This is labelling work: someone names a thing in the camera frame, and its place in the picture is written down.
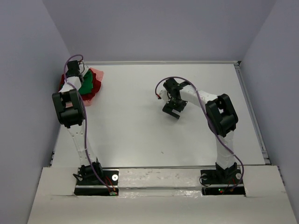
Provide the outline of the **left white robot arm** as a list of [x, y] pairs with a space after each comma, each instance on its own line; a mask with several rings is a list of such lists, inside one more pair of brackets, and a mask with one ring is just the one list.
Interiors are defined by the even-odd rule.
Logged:
[[80, 167], [73, 174], [78, 185], [104, 185], [102, 166], [90, 149], [87, 138], [87, 114], [83, 99], [79, 93], [87, 67], [82, 60], [68, 59], [64, 65], [64, 84], [52, 94], [57, 119], [72, 137], [79, 156]]

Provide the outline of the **green t shirt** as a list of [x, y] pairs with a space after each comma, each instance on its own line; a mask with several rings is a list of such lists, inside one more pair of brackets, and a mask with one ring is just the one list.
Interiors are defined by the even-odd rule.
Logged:
[[93, 89], [93, 72], [88, 70], [83, 77], [84, 81], [79, 89], [80, 95], [89, 94]]

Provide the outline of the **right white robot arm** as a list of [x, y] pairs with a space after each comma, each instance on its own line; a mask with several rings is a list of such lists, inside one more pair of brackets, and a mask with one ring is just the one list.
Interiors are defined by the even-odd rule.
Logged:
[[199, 181], [204, 187], [216, 184], [228, 186], [242, 182], [241, 170], [237, 167], [238, 159], [233, 152], [233, 136], [238, 123], [238, 116], [227, 94], [214, 95], [199, 91], [184, 80], [178, 83], [175, 78], [167, 78], [164, 89], [157, 97], [165, 102], [162, 111], [179, 119], [180, 112], [188, 103], [198, 106], [207, 118], [207, 124], [215, 135], [217, 159], [215, 169], [201, 171]]

